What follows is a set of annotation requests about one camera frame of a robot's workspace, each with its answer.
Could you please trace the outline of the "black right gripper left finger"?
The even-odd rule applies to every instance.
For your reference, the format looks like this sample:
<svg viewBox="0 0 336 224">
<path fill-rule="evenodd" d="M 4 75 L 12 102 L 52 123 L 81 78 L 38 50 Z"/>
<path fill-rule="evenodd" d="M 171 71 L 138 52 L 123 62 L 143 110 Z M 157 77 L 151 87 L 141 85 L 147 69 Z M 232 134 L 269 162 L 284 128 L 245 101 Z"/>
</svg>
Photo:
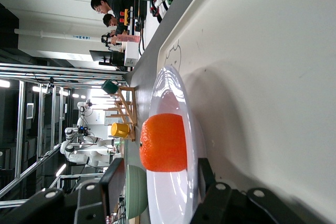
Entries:
<svg viewBox="0 0 336 224">
<path fill-rule="evenodd" d="M 116 158 L 99 181 L 87 180 L 71 194 L 44 189 L 1 217 L 1 223 L 106 223 L 124 184 L 124 159 Z"/>
</svg>

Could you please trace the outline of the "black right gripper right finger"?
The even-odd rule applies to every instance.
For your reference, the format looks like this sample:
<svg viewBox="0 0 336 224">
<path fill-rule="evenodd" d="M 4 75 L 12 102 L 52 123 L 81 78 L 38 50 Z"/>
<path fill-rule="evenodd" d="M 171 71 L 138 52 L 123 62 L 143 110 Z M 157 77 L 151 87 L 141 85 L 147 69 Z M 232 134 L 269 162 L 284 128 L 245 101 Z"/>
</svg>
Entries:
<svg viewBox="0 0 336 224">
<path fill-rule="evenodd" d="M 218 182 L 207 158 L 198 159 L 201 202 L 190 223 L 328 223 L 312 208 L 265 188 L 231 188 Z"/>
</svg>

